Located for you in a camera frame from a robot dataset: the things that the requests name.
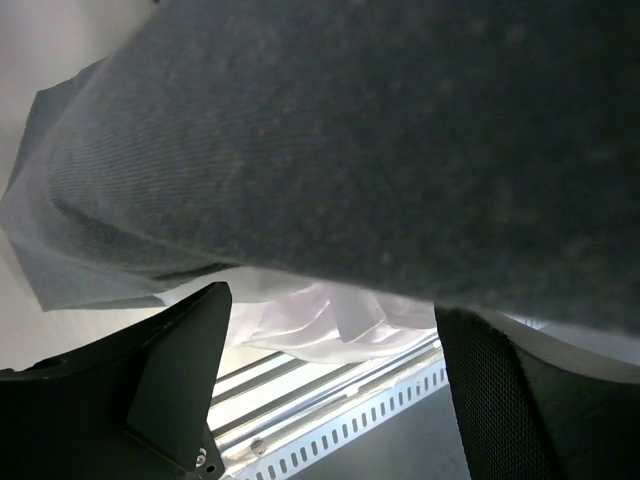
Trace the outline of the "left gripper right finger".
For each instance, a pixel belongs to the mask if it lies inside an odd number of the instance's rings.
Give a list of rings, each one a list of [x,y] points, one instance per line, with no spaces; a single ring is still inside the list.
[[[638,366],[498,313],[435,318],[472,478],[638,478]]]

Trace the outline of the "white shirt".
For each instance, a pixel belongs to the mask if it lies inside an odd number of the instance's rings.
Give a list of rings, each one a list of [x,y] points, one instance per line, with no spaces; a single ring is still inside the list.
[[[346,364],[400,354],[436,331],[430,302],[253,267],[206,274],[157,297],[171,306],[214,282],[232,295],[229,347]]]

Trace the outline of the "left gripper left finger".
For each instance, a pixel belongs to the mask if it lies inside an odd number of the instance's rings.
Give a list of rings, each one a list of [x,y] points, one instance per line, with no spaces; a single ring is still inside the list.
[[[1,374],[5,479],[218,479],[207,423],[232,297],[211,284],[98,341]]]

